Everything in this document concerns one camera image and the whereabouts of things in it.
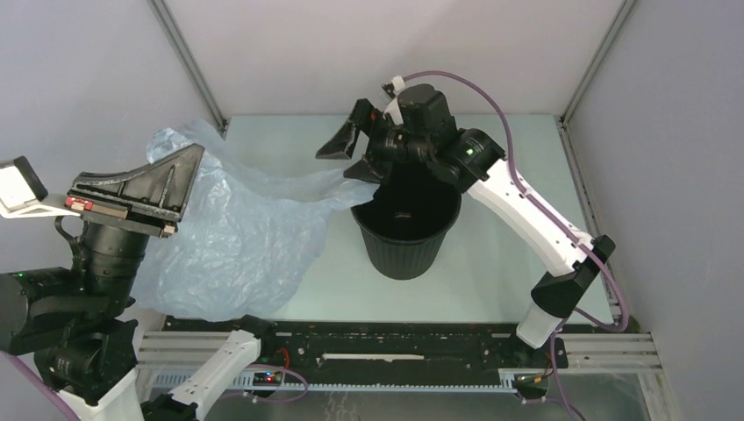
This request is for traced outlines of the light blue plastic trash bag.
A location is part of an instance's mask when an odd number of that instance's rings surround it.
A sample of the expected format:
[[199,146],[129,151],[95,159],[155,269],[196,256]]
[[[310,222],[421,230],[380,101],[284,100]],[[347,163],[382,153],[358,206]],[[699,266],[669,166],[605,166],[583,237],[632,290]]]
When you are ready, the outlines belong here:
[[282,178],[248,167],[202,119],[157,132],[147,158],[194,144],[205,151],[183,220],[172,237],[149,242],[132,287],[138,305],[169,316],[271,315],[324,252],[331,216],[376,192],[339,169]]

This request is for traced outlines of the black ribbed trash bin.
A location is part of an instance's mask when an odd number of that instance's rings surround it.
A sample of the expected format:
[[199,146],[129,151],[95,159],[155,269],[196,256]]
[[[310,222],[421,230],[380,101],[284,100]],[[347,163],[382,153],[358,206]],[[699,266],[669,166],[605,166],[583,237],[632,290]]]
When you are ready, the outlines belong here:
[[395,168],[373,199],[351,209],[368,258],[382,275],[399,281],[433,265],[461,212],[462,194],[424,167]]

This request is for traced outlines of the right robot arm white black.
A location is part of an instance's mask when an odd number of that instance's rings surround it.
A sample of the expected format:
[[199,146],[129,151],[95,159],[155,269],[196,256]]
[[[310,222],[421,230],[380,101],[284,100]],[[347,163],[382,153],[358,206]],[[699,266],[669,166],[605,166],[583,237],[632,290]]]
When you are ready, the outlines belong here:
[[359,99],[340,129],[316,152],[321,160],[353,156],[364,134],[368,146],[344,172],[375,184],[392,179],[396,164],[423,164],[433,176],[472,196],[498,215],[540,257],[547,272],[531,291],[532,303],[510,344],[513,360],[531,367],[545,343],[576,309],[616,249],[606,235],[593,237],[543,201],[511,164],[506,151],[479,129],[458,127],[446,96],[434,86],[384,87],[384,110]]

